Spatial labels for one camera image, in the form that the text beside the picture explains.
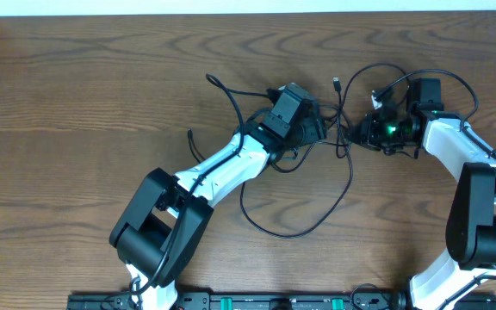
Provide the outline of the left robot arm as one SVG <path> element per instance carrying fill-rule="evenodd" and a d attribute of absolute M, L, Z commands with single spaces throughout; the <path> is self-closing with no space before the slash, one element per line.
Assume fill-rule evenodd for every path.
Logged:
<path fill-rule="evenodd" d="M 109 235 L 132 277 L 135 309 L 169 309 L 175 281 L 194 256 L 215 206 L 295 147 L 326 136 L 318 100 L 297 84 L 268 92 L 261 121 L 243 121 L 230 142 L 173 175 L 148 173 Z"/>

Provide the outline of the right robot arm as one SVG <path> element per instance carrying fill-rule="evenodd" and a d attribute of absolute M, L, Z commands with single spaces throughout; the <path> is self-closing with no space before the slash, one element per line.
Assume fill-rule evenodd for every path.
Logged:
<path fill-rule="evenodd" d="M 392 295 L 391 309 L 463 309 L 483 282 L 496 281 L 496 150 L 466 117 L 448 112 L 437 78 L 409 81 L 406 112 L 398 114 L 393 88 L 371 95 L 374 112 L 348 133 L 349 141 L 386 155 L 408 146 L 434 156 L 456 180 L 445 228 L 446 248 L 407 287 Z"/>

